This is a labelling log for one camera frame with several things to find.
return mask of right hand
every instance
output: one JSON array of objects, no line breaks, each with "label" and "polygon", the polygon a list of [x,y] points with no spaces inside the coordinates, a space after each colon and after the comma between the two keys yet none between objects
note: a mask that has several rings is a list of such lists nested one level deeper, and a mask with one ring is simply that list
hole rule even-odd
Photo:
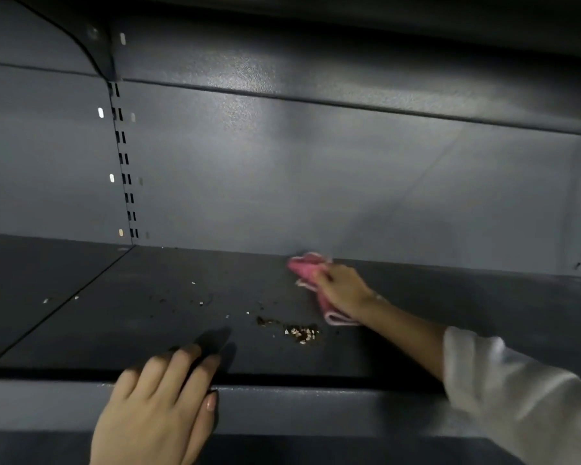
[{"label": "right hand", "polygon": [[327,300],[355,320],[361,321],[362,308],[377,300],[357,271],[348,266],[327,263],[314,279]]}]

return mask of forearm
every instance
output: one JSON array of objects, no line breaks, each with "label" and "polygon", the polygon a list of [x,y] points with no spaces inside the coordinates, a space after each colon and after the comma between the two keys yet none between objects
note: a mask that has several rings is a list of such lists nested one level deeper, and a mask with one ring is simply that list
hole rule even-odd
[{"label": "forearm", "polygon": [[356,318],[443,381],[443,334],[446,326],[422,320],[383,299],[365,302],[357,310]]}]

